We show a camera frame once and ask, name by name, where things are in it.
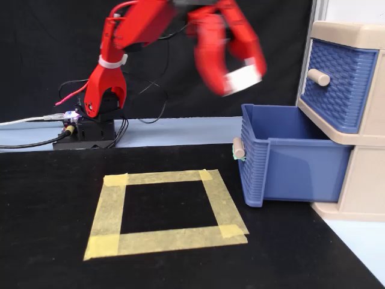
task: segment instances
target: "black mat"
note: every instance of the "black mat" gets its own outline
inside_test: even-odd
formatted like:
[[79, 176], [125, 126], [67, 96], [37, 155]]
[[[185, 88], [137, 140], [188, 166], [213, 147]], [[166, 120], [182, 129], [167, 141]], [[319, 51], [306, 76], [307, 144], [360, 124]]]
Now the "black mat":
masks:
[[[200, 169], [248, 244], [83, 261], [104, 175]], [[201, 182], [149, 186], [126, 193], [122, 233], [216, 225]], [[0, 216], [0, 288], [382, 288], [308, 204], [246, 206], [227, 144], [0, 154]]]

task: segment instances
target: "masking tape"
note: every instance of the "masking tape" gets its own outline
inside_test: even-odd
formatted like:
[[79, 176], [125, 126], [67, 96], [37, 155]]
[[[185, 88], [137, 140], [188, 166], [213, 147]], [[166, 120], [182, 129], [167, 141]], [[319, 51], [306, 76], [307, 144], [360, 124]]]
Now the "masking tape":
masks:
[[212, 180], [212, 176], [211, 176], [210, 172], [208, 172], [207, 170], [200, 170], [199, 171], [199, 175], [200, 175], [200, 179], [202, 181], [210, 181], [210, 180]]
[[116, 185], [127, 185], [128, 173], [122, 175], [109, 175], [103, 178], [103, 185], [107, 187]]
[[119, 234], [126, 186], [103, 185], [91, 228], [91, 236]]
[[244, 233], [240, 227], [237, 225], [219, 225], [219, 229], [221, 230], [221, 235], [223, 238], [232, 238], [234, 236], [243, 235]]
[[116, 256], [119, 247], [119, 234], [91, 236], [84, 254], [84, 261], [91, 258]]
[[207, 196], [209, 198], [211, 208], [220, 228], [225, 228], [223, 225], [236, 225], [244, 234], [248, 234], [245, 223], [236, 208], [229, 191], [224, 184], [218, 170], [209, 170], [208, 173], [212, 176], [211, 180], [202, 180]]
[[[202, 181], [218, 226], [120, 233], [126, 185]], [[84, 260], [170, 250], [246, 244], [248, 230], [218, 170], [187, 170], [104, 177]]]
[[235, 244], [247, 244], [247, 239], [243, 232], [239, 235], [224, 238], [218, 226], [141, 232], [120, 235], [118, 255], [165, 252]]
[[198, 170], [181, 172], [133, 173], [128, 175], [127, 185], [160, 184], [163, 182], [200, 181]]

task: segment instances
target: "beige drawer knob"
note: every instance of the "beige drawer knob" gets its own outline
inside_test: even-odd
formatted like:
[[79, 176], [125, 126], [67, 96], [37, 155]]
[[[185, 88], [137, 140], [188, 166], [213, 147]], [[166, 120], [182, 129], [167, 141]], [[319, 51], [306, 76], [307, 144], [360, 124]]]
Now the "beige drawer knob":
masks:
[[234, 145], [234, 156], [236, 158], [243, 158], [245, 156], [245, 147], [243, 145], [243, 141], [240, 137], [236, 137], [233, 139]]
[[330, 83], [330, 76], [314, 68], [307, 72], [307, 77], [320, 86], [327, 86]]

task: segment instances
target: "woven plastic drawer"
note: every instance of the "woven plastic drawer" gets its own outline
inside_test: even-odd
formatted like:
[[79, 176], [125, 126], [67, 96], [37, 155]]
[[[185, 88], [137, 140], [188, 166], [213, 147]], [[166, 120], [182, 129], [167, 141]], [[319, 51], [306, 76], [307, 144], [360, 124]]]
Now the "woven plastic drawer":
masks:
[[302, 100], [340, 132], [357, 133], [368, 96], [378, 51], [313, 39], [309, 70], [330, 76], [322, 87], [306, 79]]
[[352, 146], [337, 144], [298, 107], [242, 105], [247, 205], [264, 199], [337, 202]]

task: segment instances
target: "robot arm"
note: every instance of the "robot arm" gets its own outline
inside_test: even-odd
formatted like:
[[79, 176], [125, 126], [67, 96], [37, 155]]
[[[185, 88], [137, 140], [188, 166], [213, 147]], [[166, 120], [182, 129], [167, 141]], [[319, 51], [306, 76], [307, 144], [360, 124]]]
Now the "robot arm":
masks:
[[[266, 64], [257, 36], [235, 1], [210, 2], [215, 3], [188, 13], [187, 34], [197, 38], [194, 54], [198, 72], [213, 92], [224, 96], [259, 82]], [[131, 7], [124, 16], [116, 14], [127, 6]], [[176, 3], [169, 0], [128, 1], [111, 11], [104, 24], [99, 63], [86, 84], [84, 109], [88, 117], [99, 114], [108, 89], [115, 93], [119, 108], [123, 108], [126, 81], [120, 66], [126, 62], [125, 51], [156, 41], [176, 14]], [[245, 61], [245, 67], [230, 73], [224, 61], [226, 27], [230, 32], [230, 52]]]

